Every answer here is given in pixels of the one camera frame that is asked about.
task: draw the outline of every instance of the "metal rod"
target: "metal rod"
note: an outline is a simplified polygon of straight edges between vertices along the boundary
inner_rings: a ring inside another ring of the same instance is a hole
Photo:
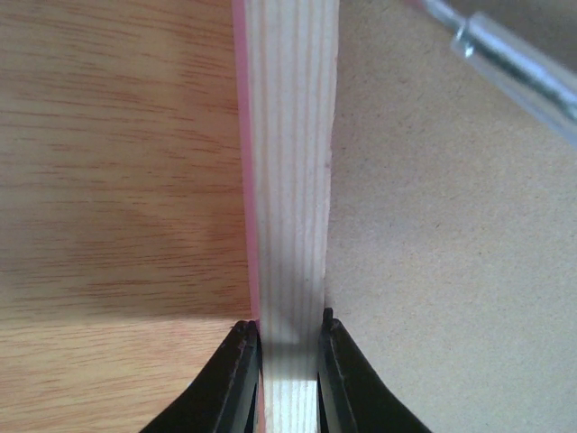
[[[487,15],[439,0],[417,5],[455,33],[453,50],[537,119],[577,146],[577,75]]]

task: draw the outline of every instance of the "light wood strip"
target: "light wood strip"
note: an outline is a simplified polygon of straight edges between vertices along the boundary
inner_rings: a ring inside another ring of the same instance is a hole
[[[338,1],[245,2],[265,420],[316,431]]]

